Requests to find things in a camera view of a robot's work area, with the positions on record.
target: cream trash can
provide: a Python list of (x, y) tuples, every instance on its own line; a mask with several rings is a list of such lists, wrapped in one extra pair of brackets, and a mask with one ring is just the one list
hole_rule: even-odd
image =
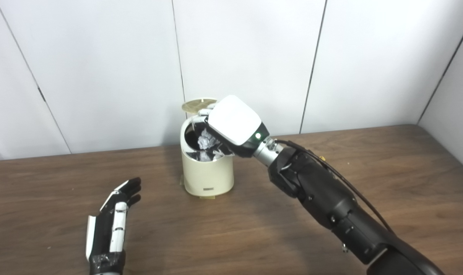
[[(200, 109), (216, 102), (214, 99), (197, 99), (182, 105), (182, 109), (196, 114)], [(198, 197), (212, 197), (224, 194), (233, 188), (233, 158), (220, 157), (207, 162), (196, 159), (196, 155), (205, 150), (198, 146), (198, 136), (192, 128), (189, 117), (180, 129), (180, 148), (182, 167), (184, 168), (184, 186), (187, 192)]]

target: open lid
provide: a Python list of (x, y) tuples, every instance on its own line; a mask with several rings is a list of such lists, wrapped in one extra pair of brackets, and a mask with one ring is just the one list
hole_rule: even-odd
[(186, 113), (195, 115), (202, 108), (206, 108), (209, 104), (216, 102), (216, 99), (194, 99), (182, 104), (182, 110), (184, 110)]

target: black robotic finger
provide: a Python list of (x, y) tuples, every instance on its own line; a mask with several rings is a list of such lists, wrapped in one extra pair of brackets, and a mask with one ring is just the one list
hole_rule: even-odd
[(130, 179), (125, 185), (121, 186), (118, 191), (127, 194), (137, 186), (141, 186), (141, 179), (139, 177)]
[(128, 192), (124, 192), (126, 194), (126, 196), (129, 198), (131, 198), (132, 196), (134, 196), (136, 193), (138, 193), (139, 191), (141, 191), (141, 186), (137, 186), (131, 190), (129, 190)]
[(141, 195), (135, 195), (135, 196), (132, 196), (128, 202), (127, 202), (127, 205), (128, 207), (131, 207), (132, 205), (134, 205), (135, 203), (139, 202), (141, 200)]

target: robotic hand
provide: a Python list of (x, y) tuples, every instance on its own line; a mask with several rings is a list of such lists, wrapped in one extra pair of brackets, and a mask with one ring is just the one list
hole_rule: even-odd
[(107, 197), (97, 217), (88, 216), (86, 257), (90, 275), (122, 275), (126, 260), (123, 250), (128, 209), (141, 196), (141, 179), (118, 186)]
[[(362, 263), (370, 264), (367, 275), (443, 275), (434, 263), (398, 238), (376, 209), (333, 167), (291, 141), (273, 140), (257, 113), (238, 97), (227, 96), (200, 110), (193, 118), (193, 127), (206, 128), (235, 155), (255, 157), (266, 165), (272, 183), (297, 198)], [(384, 226), (360, 207), (351, 190)]]

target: crumpled paper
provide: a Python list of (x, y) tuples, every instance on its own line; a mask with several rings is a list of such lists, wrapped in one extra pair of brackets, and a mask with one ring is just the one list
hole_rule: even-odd
[(224, 144), (221, 144), (221, 142), (212, 136), (206, 129), (202, 130), (199, 135), (198, 145), (203, 151), (186, 153), (189, 157), (200, 162), (211, 162), (213, 160), (218, 160), (225, 155), (233, 155), (233, 153), (230, 153), (227, 148), (223, 148), (222, 150)]

